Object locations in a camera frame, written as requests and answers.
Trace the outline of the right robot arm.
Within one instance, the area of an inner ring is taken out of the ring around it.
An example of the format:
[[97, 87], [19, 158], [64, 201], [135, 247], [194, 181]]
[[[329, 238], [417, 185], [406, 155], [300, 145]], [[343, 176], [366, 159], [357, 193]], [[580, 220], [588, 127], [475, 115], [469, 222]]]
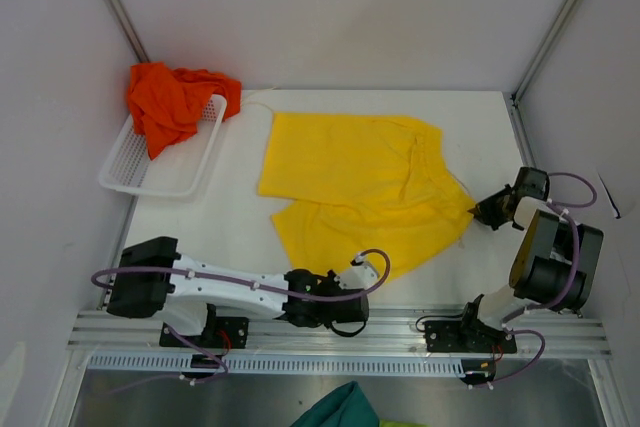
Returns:
[[[566, 177], [587, 187], [583, 203], [550, 197], [551, 180]], [[508, 324], [538, 310], [576, 312], [586, 303], [604, 241], [604, 233], [577, 222], [573, 209], [593, 206], [596, 188], [569, 172], [547, 173], [522, 167], [512, 185], [477, 203], [470, 213], [496, 231], [509, 223], [524, 233], [506, 285], [466, 304], [456, 329], [458, 342], [468, 350], [499, 346], [508, 337]]]

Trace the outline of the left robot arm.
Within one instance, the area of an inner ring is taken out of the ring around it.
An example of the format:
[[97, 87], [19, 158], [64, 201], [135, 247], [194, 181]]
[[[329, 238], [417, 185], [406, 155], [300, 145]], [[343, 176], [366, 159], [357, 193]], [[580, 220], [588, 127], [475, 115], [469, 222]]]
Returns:
[[196, 261], [179, 253], [177, 246], [177, 239], [161, 236], [125, 248], [121, 268], [158, 270], [116, 274], [106, 311], [160, 320], [197, 347], [216, 337], [217, 323], [208, 316], [211, 308], [235, 308], [302, 328], [334, 330], [337, 324], [368, 321], [368, 299], [358, 289], [342, 287], [334, 272], [240, 274]]

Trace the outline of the yellow shorts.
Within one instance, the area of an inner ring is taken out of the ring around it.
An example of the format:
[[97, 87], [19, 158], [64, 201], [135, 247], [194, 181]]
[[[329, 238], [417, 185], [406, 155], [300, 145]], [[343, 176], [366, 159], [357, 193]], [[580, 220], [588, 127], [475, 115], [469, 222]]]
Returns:
[[455, 244], [474, 201], [442, 140], [408, 116], [275, 113], [258, 193], [290, 202], [271, 217], [290, 265], [342, 272], [379, 248], [397, 279]]

